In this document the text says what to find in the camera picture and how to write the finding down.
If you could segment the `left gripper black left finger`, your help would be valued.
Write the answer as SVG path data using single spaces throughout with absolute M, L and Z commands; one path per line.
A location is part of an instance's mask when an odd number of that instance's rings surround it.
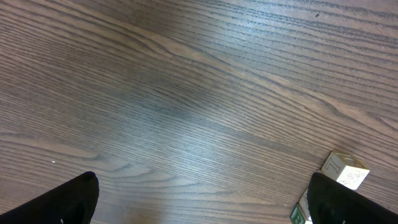
M 1 224 L 89 223 L 99 197 L 99 182 L 92 171 L 1 215 Z

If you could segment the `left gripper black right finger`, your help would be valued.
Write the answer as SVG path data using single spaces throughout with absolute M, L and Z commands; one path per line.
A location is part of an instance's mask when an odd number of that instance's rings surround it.
M 308 185 L 314 224 L 397 224 L 397 214 L 316 172 Z

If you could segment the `white red-edged block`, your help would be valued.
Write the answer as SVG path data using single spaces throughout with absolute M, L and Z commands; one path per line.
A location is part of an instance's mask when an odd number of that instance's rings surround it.
M 357 190 L 369 174 L 369 169 L 353 155 L 334 150 L 327 157 L 321 172 L 341 185 Z

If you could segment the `red M block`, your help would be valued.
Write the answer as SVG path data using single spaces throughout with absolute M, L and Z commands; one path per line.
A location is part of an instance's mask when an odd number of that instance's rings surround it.
M 305 189 L 303 195 L 301 196 L 300 200 L 298 201 L 298 204 L 300 205 L 300 207 L 302 209 L 302 214 L 305 218 L 306 223 L 312 223 L 312 218 L 311 218 L 310 211 L 308 208 L 307 194 L 308 194 L 308 189 Z

